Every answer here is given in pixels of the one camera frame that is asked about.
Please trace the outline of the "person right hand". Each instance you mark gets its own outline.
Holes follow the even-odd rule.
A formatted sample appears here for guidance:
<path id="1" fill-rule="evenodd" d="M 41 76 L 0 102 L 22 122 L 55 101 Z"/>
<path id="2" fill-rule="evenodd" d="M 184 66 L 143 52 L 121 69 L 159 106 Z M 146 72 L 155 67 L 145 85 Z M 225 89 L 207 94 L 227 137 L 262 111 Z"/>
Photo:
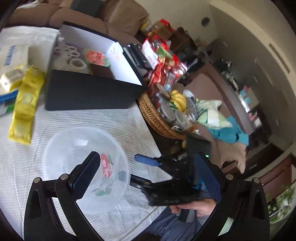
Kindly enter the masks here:
<path id="1" fill-rule="evenodd" d="M 197 217 L 202 217 L 209 216 L 216 207 L 216 204 L 217 202 L 214 199 L 200 199 L 188 204 L 171 205 L 170 209 L 171 212 L 175 214 L 177 214 L 181 209 L 194 210 L 196 211 Z"/>

